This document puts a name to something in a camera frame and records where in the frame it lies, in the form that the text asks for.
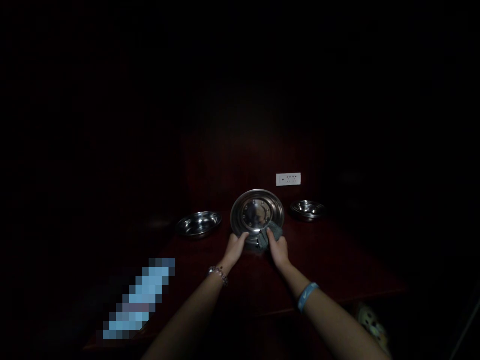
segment stainless steel bowl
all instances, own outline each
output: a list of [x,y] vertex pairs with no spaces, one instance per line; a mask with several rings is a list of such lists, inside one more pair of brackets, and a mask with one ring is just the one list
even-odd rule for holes
[[231,208],[231,229],[238,237],[245,232],[250,233],[245,241],[249,249],[259,245],[260,231],[272,221],[282,227],[285,211],[282,202],[270,191],[262,189],[247,191],[235,201]]
[[325,206],[308,200],[294,201],[290,205],[290,212],[298,220],[312,223],[325,215]]
[[176,232],[190,240],[200,240],[210,235],[221,222],[222,216],[218,212],[197,212],[180,220]]

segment dish towel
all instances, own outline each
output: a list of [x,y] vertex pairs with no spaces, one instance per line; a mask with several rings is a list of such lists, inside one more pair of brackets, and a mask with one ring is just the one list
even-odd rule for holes
[[[282,228],[273,221],[270,221],[268,227],[273,232],[273,236],[275,236],[276,241],[278,241],[280,237],[284,234]],[[258,246],[260,250],[266,250],[269,248],[269,236],[267,234],[267,228],[261,230],[260,234],[258,234]]]

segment wooden table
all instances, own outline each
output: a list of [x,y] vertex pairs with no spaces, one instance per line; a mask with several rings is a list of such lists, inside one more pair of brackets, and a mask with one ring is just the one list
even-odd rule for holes
[[[175,258],[175,276],[169,281],[168,293],[162,295],[162,303],[157,304],[155,315],[129,343],[155,337],[204,280],[209,267],[222,259],[232,230],[230,213],[221,215],[223,221],[211,236],[196,242],[175,236],[158,254],[159,258]],[[407,290],[401,278],[331,218],[304,223],[287,214],[283,231],[292,264],[340,304],[393,296]],[[233,317],[238,324],[293,312],[295,307],[270,254],[244,251],[229,275],[228,287],[220,294],[215,317]],[[125,341],[110,342],[107,346],[122,344]],[[85,349],[105,345],[97,343],[94,336]]]

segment blue rubber bracelet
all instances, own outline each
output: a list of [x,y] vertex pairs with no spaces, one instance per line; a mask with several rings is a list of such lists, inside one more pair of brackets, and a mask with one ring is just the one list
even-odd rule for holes
[[301,293],[300,299],[298,300],[298,310],[300,310],[301,314],[304,313],[304,306],[305,306],[305,303],[307,302],[307,300],[309,299],[310,294],[312,293],[312,291],[314,291],[315,289],[318,289],[318,288],[319,288],[319,286],[317,285],[316,282],[311,282],[305,288],[305,290],[303,290],[303,292]]

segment electrical outlet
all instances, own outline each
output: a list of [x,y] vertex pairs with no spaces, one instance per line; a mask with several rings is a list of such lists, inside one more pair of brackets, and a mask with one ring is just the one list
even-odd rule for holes
[[302,183],[302,174],[300,172],[276,175],[277,186],[300,185],[301,183]]

